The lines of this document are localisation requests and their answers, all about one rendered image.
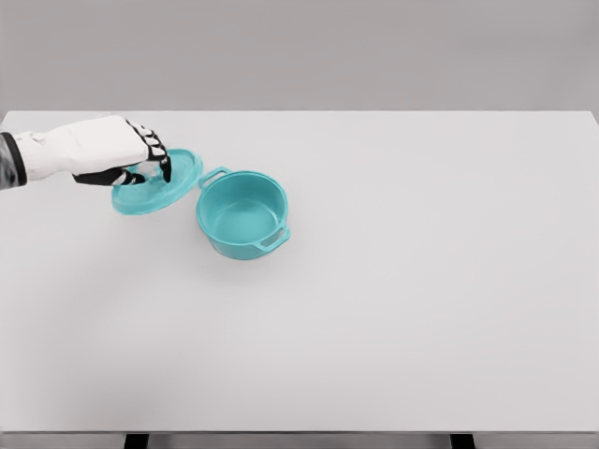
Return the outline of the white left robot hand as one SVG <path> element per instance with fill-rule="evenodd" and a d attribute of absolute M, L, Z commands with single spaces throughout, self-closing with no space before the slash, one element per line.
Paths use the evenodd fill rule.
<path fill-rule="evenodd" d="M 137 185 L 153 176 L 171 181 L 165 145 L 153 130 L 139 123 L 113 115 L 73 123 L 66 130 L 68 171 L 77 183 Z"/>

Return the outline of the teal pot lid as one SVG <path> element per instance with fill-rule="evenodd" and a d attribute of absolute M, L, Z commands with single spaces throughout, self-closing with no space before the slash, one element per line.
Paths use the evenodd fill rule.
<path fill-rule="evenodd" d="M 197 187 L 203 172 L 200 157 L 189 150 L 168 150 L 171 181 L 165 182 L 158 171 L 142 184 L 115 186 L 111 205 L 123 215 L 143 215 L 168 207 Z"/>

